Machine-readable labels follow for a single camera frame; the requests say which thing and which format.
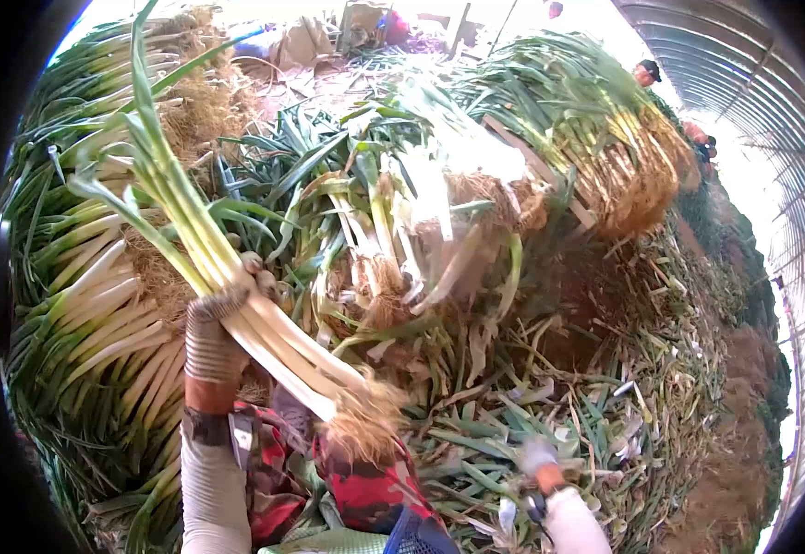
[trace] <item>white arm sleeve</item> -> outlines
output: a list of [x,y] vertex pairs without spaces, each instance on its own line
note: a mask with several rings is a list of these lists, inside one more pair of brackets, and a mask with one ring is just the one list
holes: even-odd
[[611,554],[602,527],[574,488],[564,488],[548,499],[544,528],[557,554]]
[[206,446],[181,426],[182,554],[251,554],[245,473],[230,448]]

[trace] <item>bundle of green onions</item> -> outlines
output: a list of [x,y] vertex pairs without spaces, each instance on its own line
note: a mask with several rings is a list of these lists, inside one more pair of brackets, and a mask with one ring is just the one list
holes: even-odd
[[297,224],[280,226],[284,240],[263,252],[284,274],[292,320],[353,364],[363,360],[350,347],[377,339],[383,357],[435,327],[445,305],[472,302],[508,252],[504,282],[479,295],[491,309],[472,325],[474,382],[518,288],[521,233],[547,221],[551,187],[527,173],[521,152],[414,79],[340,120],[293,106],[272,137],[238,142],[241,193]]
[[[300,330],[267,296],[256,289],[239,254],[213,219],[201,193],[190,182],[171,152],[159,125],[151,88],[145,77],[142,25],[148,4],[132,31],[132,82],[137,114],[117,114],[106,127],[125,127],[131,142],[96,151],[96,159],[80,166],[70,179],[76,193],[98,199],[135,227],[171,262],[198,295],[211,294],[230,283],[253,291],[239,314],[222,324],[240,345],[299,401],[319,417],[329,435],[336,435],[354,456],[376,459],[394,447],[398,409],[391,388],[367,381]],[[104,161],[127,161],[137,179],[118,197],[97,179]],[[165,238],[142,212],[158,205],[180,238],[186,255]]]
[[[43,72],[6,170],[17,318],[3,366],[8,402],[82,548],[90,548],[80,525],[88,506],[117,496],[91,515],[152,514],[133,528],[131,551],[178,536],[179,330],[192,292],[108,205],[73,194],[66,174],[80,154],[128,136],[108,122],[134,110],[133,71],[160,112],[182,104],[174,90],[182,78],[205,82],[201,66],[231,42],[187,60],[198,51],[186,46],[204,32],[188,13],[143,23],[133,70],[131,22],[96,28]],[[97,174],[114,190],[133,179],[121,156]],[[140,216],[164,220],[156,207]]]
[[659,223],[694,155],[636,80],[579,33],[545,31],[452,75],[448,90],[473,117],[491,115],[552,168],[578,169],[576,192],[606,236]]

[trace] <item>plastic sheeting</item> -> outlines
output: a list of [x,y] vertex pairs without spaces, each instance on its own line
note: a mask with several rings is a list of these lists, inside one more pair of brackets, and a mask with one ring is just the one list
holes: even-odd
[[797,446],[778,530],[805,493],[805,72],[745,0],[612,1],[684,107],[731,121],[743,144],[764,151],[777,173],[769,189],[776,189],[781,211],[769,266],[784,282],[797,388]]

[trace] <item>wooden plank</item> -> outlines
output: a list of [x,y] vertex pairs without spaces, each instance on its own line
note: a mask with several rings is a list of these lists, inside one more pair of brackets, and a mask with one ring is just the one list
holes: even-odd
[[[500,137],[503,139],[508,145],[513,146],[517,150],[522,152],[522,155],[526,157],[526,163],[532,168],[538,175],[541,176],[541,179],[548,183],[554,183],[556,181],[556,177],[553,175],[551,169],[547,166],[541,157],[534,153],[534,150],[530,148],[526,141],[520,139],[519,137],[513,135],[507,130],[507,127],[501,125],[501,122],[492,117],[491,115],[483,115],[482,122],[488,127],[491,127]],[[583,230],[590,229],[594,225],[596,225],[596,217],[593,216],[581,201],[572,197],[572,202],[569,204],[569,209],[572,210],[572,213],[581,220],[581,225],[584,227]]]

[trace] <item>person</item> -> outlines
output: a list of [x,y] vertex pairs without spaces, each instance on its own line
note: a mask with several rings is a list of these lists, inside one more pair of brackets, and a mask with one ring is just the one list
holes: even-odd
[[551,19],[555,19],[563,14],[563,3],[562,2],[551,2],[551,5],[547,9],[547,16]]
[[661,82],[661,70],[653,60],[643,60],[636,64],[633,76],[641,87],[651,87],[654,83]]
[[701,161],[709,164],[716,157],[716,138],[713,135],[706,135],[706,140],[695,140],[698,151],[701,154]]
[[[282,552],[349,551],[356,545],[358,551],[375,554],[458,554],[421,491],[401,441],[393,456],[377,464],[351,460],[339,445],[314,433],[310,412],[283,388],[275,388],[271,409],[236,402],[248,358],[219,320],[236,313],[248,294],[244,285],[233,284],[188,305],[182,554],[250,554],[283,539]],[[302,461],[308,444],[330,493],[329,502],[328,494],[321,497],[318,510],[335,525],[317,527],[295,547],[287,540],[292,533],[311,530],[299,524],[305,512],[312,515],[315,509],[308,504],[307,487],[289,468]],[[556,461],[550,442],[538,438],[523,447],[518,463],[548,496],[543,526],[557,552],[611,552],[577,490],[565,485]],[[310,494],[315,490],[311,486]]]

